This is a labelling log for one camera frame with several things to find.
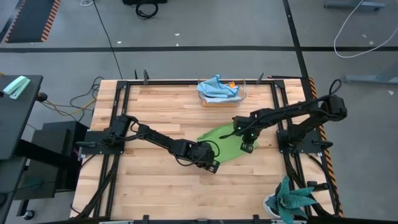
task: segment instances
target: wooden table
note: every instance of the wooden table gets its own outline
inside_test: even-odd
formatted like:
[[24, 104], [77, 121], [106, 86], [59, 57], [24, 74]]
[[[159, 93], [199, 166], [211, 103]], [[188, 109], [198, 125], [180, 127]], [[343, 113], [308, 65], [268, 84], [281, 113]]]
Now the wooden table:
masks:
[[[92, 130], [109, 126], [116, 82], [101, 82]], [[305, 100], [301, 79], [284, 82], [289, 104]], [[230, 123], [234, 116], [274, 107], [271, 88], [248, 85], [247, 91], [248, 97], [238, 108], [204, 108], [196, 85], [136, 85], [130, 90], [127, 114], [171, 138], [196, 141], [201, 134]], [[293, 122], [305, 118], [298, 117]], [[222, 163], [217, 174], [196, 166], [182, 167], [167, 150], [149, 142], [128, 142], [120, 158], [111, 219], [142, 220], [143, 215], [150, 215], [151, 220], [252, 219], [253, 214], [273, 218], [264, 211], [262, 201], [275, 192], [286, 175], [276, 131], [277, 126], [263, 130], [257, 140], [259, 147], [252, 154]], [[82, 168], [75, 209], [82, 210], [95, 193], [102, 160], [103, 156], [97, 155]], [[301, 156], [301, 160], [306, 181], [326, 182], [316, 163], [307, 156]], [[326, 211], [333, 213], [329, 191], [313, 195]], [[106, 198], [107, 193], [100, 215], [104, 214]]]

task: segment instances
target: gray floor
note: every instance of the gray floor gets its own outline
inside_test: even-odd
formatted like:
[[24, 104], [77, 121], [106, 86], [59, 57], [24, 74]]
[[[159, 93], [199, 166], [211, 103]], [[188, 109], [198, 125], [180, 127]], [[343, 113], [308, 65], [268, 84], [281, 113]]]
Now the gray floor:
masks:
[[[0, 2], [0, 27], [12, 14], [16, 0]], [[108, 47], [95, 8], [81, 7], [79, 0], [62, 1], [50, 37], [45, 43], [6, 44], [18, 47]], [[390, 36], [396, 25], [396, 1], [375, 12], [358, 12], [347, 24], [339, 46], [370, 46]], [[349, 10], [324, 9], [319, 0], [289, 1], [302, 46], [332, 46], [333, 39]], [[170, 0], [160, 5], [156, 18], [139, 20], [134, 10], [121, 1], [98, 0], [97, 5], [115, 47], [270, 45], [293, 46], [282, 1], [273, 0]], [[389, 45], [398, 45], [398, 36]], [[346, 74], [379, 73], [396, 62], [398, 52], [374, 52], [353, 59], [338, 58], [333, 52], [304, 52], [308, 74], [315, 79], [318, 94]], [[265, 75], [301, 76], [295, 52], [118, 52], [124, 78], [133, 78], [134, 69], [151, 78], [257, 78]], [[58, 104], [86, 93], [97, 76], [119, 78], [112, 53], [31, 53], [0, 54], [0, 72], [8, 75], [44, 76], [42, 91]], [[398, 195], [395, 110], [398, 87], [349, 84], [338, 93], [345, 99], [349, 116], [325, 125], [343, 210], [347, 217], [397, 220]], [[91, 100], [81, 99], [81, 105]], [[34, 106], [29, 124], [66, 121], [68, 117], [40, 104]], [[83, 119], [90, 125], [91, 117]], [[32, 129], [26, 127], [24, 139]], [[73, 194], [33, 200], [29, 209], [37, 212], [31, 221], [16, 218], [14, 203], [7, 223], [39, 223], [64, 220]]]

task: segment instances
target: clear plastic container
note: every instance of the clear plastic container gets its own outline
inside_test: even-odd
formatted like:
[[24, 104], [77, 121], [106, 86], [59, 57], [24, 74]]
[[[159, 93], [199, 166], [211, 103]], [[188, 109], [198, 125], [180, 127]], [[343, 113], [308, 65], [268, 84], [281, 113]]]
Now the clear plastic container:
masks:
[[[246, 81], [245, 79], [242, 80], [233, 80], [235, 82], [235, 85], [239, 87], [238, 90], [238, 96], [241, 97], [241, 100], [234, 101], [234, 102], [223, 102], [223, 103], [207, 103], [205, 100], [205, 95], [203, 93], [198, 92], [198, 96], [200, 99], [200, 104], [203, 107], [239, 107], [240, 104], [244, 99], [247, 97], [246, 93]], [[221, 83], [223, 84], [228, 84], [232, 81], [226, 81], [226, 80], [220, 80]]]

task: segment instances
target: plant pot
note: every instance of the plant pot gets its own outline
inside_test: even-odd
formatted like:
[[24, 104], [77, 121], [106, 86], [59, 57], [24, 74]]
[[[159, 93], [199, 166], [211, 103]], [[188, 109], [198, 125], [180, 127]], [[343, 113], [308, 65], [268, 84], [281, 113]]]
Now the plant pot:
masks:
[[271, 209], [270, 207], [268, 207], [266, 205], [266, 201], [268, 200], [269, 197], [274, 196], [275, 194], [270, 194], [268, 195], [268, 197], [265, 197], [264, 200], [262, 201], [262, 206], [264, 207], [264, 211], [266, 211], [268, 214], [276, 217], [276, 218], [280, 218], [279, 214], [277, 211], [275, 211], [274, 209]]

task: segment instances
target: potted plant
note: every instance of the potted plant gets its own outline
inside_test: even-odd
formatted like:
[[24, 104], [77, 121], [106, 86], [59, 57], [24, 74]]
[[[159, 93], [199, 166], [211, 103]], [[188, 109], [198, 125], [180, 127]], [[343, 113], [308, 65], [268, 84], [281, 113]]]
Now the potted plant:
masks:
[[275, 194], [264, 199], [263, 206], [264, 209], [281, 218], [286, 224], [293, 224], [294, 215], [308, 218], [301, 207], [312, 205], [317, 201], [308, 197], [313, 187], [290, 190], [289, 181], [289, 177], [286, 176], [276, 188]]

